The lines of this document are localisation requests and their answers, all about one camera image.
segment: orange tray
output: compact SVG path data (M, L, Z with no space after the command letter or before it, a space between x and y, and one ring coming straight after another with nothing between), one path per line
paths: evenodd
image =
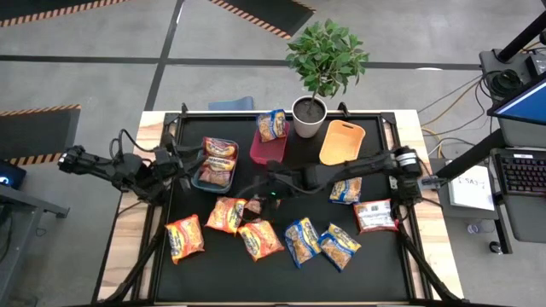
M325 165L336 165L358 157L366 131L358 125L333 120L328 126L319 159Z

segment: red container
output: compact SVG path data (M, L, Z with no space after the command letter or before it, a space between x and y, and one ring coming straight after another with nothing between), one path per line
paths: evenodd
M259 131L256 129L253 145L250 147L250 158L261 165L267 164L268 160L282 162L284 148L287 145L288 132L290 131L290 124L288 122L285 122L284 130L287 136L269 142L262 142Z

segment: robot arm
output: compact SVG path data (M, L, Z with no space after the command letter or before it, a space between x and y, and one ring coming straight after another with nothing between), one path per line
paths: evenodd
M148 165L144 163L145 159L133 153L118 153L114 159L106 159L74 146L61 156L58 166L66 173L99 177L122 192L133 191L139 200L158 205L165 200L166 185L172 178L178 179L185 190L189 189L190 175L204 160L193 157L201 150L201 145L177 146L168 133L163 139L166 140L163 147L150 150L155 161L149 161Z
M291 170L278 162L268 163L264 180L244 188L236 197L248 197L253 192L266 199L286 199L315 194L335 182L384 173L396 180L393 200L411 206L421 201L418 178L422 176L420 160L414 149L397 148L369 158L361 158L338 165L310 165Z

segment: green leaves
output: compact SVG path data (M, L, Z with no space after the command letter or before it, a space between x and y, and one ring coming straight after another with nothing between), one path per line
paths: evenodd
M349 33L330 19L321 25L318 22L304 29L303 34L288 44L290 54L286 61L295 69L304 86L313 95L334 96L341 85L347 90L350 77L356 77L365 69L361 65L368 61L368 54L357 46L363 44L357 36Z

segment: keyboard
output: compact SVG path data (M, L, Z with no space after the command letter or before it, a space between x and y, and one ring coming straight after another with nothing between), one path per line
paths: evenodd
M504 194L546 196L546 152L494 149L492 153Z

